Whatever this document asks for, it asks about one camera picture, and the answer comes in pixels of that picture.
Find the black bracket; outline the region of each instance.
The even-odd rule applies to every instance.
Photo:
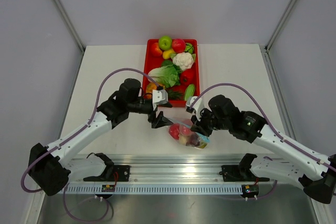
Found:
[[[86,177],[83,180],[86,182],[115,182],[115,174],[118,174],[118,182],[128,182],[130,178],[129,165],[115,165],[114,162],[103,153],[97,153],[95,156],[101,158],[106,167],[101,175],[95,177]]]
[[[251,175],[249,178],[244,178],[240,174],[238,165],[222,165],[222,171],[219,172],[223,176],[224,182],[255,182],[257,177]],[[268,182],[269,178],[258,178],[259,182]]]
[[[30,165],[38,157],[47,152],[48,147],[43,147],[40,143],[30,150]],[[40,160],[28,173],[32,179],[42,188],[48,196],[55,195],[66,186],[69,181],[70,170],[62,167],[59,157],[48,154]]]

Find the red apple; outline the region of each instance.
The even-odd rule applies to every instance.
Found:
[[[154,57],[162,56],[162,50],[160,49],[158,42],[151,45],[150,52]]]
[[[172,43],[172,48],[174,51],[179,54],[180,52],[184,52],[185,50],[185,42],[182,39],[175,39]]]

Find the plastic bag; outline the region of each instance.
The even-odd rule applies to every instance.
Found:
[[[204,149],[210,142],[206,136],[190,130],[193,125],[190,119],[172,118],[169,120],[174,124],[167,127],[168,133],[179,144],[197,149]]]

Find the cauliflower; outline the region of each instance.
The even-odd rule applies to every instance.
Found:
[[[187,70],[194,64],[194,58],[189,52],[182,52],[173,58],[173,63],[180,67],[182,71]]]

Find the apple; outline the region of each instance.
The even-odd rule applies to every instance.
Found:
[[[174,51],[179,54],[180,52],[184,52],[185,50],[185,42],[182,39],[175,39],[172,43],[172,48]]]
[[[171,47],[172,47],[172,38],[169,37],[169,36],[167,36],[167,35],[166,36],[162,36],[159,39],[159,46],[164,51],[171,49]]]
[[[154,44],[151,45],[150,52],[154,57],[161,57],[162,56],[162,51],[159,47],[158,42],[155,42]]]

